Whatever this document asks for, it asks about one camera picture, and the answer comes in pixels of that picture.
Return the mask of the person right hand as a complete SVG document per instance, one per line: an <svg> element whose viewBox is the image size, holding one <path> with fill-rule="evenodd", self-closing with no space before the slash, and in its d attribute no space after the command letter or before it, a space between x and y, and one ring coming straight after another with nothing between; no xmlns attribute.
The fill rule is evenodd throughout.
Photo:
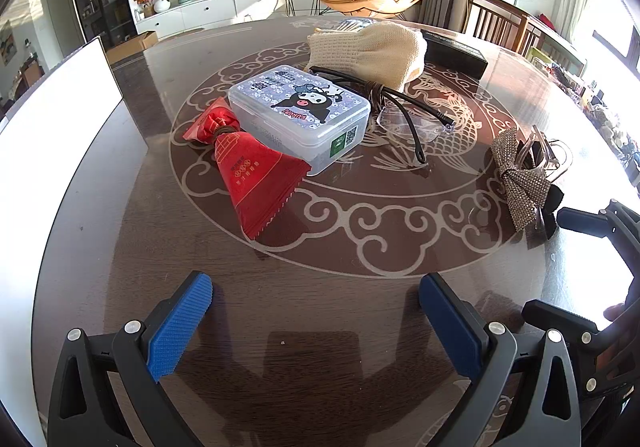
<svg viewBox="0 0 640 447"><path fill-rule="evenodd" d="M612 323L620 317L620 315L623 315L624 311L626 311L626 304L619 303L606 308L605 311L603 311L603 316L606 320Z"/></svg>

